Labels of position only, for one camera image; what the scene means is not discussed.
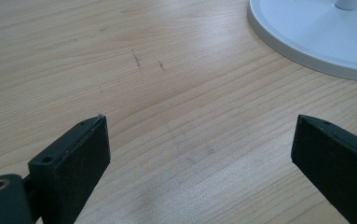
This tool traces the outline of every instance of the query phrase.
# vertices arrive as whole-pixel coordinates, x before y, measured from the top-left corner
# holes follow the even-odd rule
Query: white lamp base
[[[248,20],[285,57],[336,77],[357,80],[357,6],[336,0],[250,0]]]

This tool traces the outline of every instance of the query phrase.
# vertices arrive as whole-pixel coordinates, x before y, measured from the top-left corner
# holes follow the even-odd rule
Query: table surface
[[[101,113],[112,160],[76,223],[347,223],[290,151],[299,114],[357,134],[357,81],[282,57],[247,7],[0,0],[0,175]]]

